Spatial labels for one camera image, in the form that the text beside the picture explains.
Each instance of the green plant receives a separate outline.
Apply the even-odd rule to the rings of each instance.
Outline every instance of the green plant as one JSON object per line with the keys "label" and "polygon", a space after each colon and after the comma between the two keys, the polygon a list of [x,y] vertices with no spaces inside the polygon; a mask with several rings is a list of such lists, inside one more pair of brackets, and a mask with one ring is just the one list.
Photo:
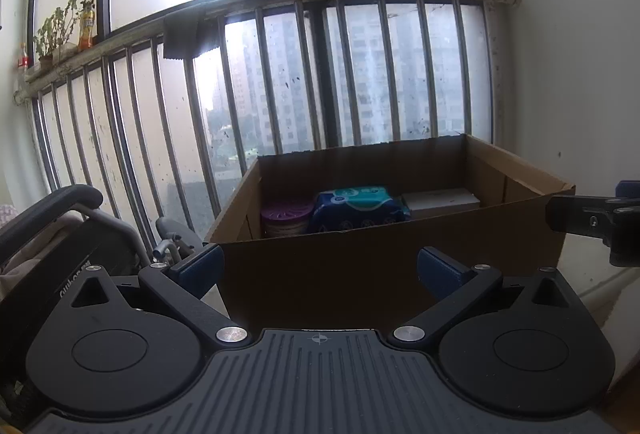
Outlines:
{"label": "green plant", "polygon": [[64,10],[57,7],[33,36],[38,55],[41,57],[53,55],[56,48],[67,42],[74,31],[79,15],[78,0],[66,0]]}

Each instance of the purple lid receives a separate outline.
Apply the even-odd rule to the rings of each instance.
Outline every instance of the purple lid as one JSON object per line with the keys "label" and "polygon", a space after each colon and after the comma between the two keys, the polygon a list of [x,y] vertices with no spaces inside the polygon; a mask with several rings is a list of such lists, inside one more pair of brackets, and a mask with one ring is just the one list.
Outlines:
{"label": "purple lid", "polygon": [[287,221],[297,221],[308,218],[313,209],[313,203],[289,201],[263,207],[262,210],[260,210],[260,215],[265,221],[286,223]]}

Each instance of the potted plant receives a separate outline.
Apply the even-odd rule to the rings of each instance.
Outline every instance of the potted plant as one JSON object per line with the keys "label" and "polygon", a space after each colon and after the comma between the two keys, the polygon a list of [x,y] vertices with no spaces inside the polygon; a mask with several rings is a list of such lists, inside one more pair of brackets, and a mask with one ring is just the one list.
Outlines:
{"label": "potted plant", "polygon": [[60,54],[73,33],[78,17],[78,0],[67,0],[65,9],[57,7],[33,36],[41,71],[52,68],[54,52]]}

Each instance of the fabric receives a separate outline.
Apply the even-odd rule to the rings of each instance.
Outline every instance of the fabric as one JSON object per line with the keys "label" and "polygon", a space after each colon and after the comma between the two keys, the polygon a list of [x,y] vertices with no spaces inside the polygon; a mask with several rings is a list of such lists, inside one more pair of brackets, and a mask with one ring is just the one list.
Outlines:
{"label": "fabric", "polygon": [[[18,212],[11,205],[0,205],[0,233]],[[71,232],[82,224],[73,212],[61,215],[24,245],[0,270],[0,301],[27,275],[35,265],[47,257]]]}
{"label": "fabric", "polygon": [[169,14],[162,26],[165,59],[193,59],[220,46],[218,22],[205,20],[204,7],[190,7]]}

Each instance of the black cloth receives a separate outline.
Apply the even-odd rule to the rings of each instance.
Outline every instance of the black cloth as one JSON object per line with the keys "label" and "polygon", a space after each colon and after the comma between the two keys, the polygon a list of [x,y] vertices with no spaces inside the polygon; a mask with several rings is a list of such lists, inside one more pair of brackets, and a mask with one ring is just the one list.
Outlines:
{"label": "black cloth", "polygon": [[164,17],[165,59],[193,59],[220,46],[215,18],[205,20],[204,7],[189,7]]}

